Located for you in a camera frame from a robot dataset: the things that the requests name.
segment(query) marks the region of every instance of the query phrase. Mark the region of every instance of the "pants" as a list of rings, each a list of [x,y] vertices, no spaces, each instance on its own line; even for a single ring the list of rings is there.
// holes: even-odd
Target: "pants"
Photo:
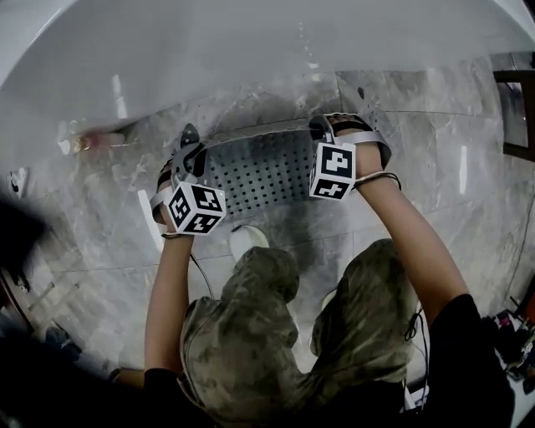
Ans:
[[[390,239],[373,243],[345,269],[313,326],[318,360],[301,373],[291,348],[298,330],[286,304],[298,272],[282,250],[245,253],[219,301],[188,308],[181,358],[190,398],[223,426],[269,425],[318,409],[340,391],[375,380],[401,382],[415,294]]]

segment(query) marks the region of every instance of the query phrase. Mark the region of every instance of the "person's right arm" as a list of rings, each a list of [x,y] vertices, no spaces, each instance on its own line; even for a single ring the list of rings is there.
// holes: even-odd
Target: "person's right arm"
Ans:
[[[382,171],[377,146],[359,145],[358,175],[376,171]],[[359,191],[388,229],[431,325],[451,300],[468,293],[459,269],[427,220],[390,178],[366,183]]]

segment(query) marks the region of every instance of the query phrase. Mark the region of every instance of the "white cube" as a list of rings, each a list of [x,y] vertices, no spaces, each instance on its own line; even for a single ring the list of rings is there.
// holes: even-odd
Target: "white cube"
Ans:
[[[353,144],[319,143],[310,173],[311,197],[344,199],[356,180]]]
[[[208,235],[227,214],[225,192],[182,181],[166,203],[177,232]]]

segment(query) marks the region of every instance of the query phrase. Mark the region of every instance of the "white curved surface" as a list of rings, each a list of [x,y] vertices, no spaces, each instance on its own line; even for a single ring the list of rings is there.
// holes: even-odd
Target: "white curved surface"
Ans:
[[[519,0],[41,3],[0,0],[0,171],[236,84],[535,50]]]

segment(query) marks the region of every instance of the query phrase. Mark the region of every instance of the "person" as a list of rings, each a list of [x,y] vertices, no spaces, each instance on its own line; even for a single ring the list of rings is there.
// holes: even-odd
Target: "person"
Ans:
[[[358,123],[347,123],[354,116],[329,120],[337,135],[359,132]],[[382,171],[375,143],[357,145],[356,169],[358,177]],[[313,326],[310,348],[318,360],[309,373],[298,370],[291,351],[298,331],[286,305],[298,291],[298,272],[288,253],[249,249],[220,300],[188,306],[193,237],[166,240],[145,331],[145,396],[162,425],[411,418],[426,426],[509,426],[514,395],[445,245],[390,178],[358,190],[391,239],[373,243],[345,269]],[[161,215],[173,232],[166,210]],[[416,296],[430,326],[430,393],[423,411],[409,415],[400,410]]]

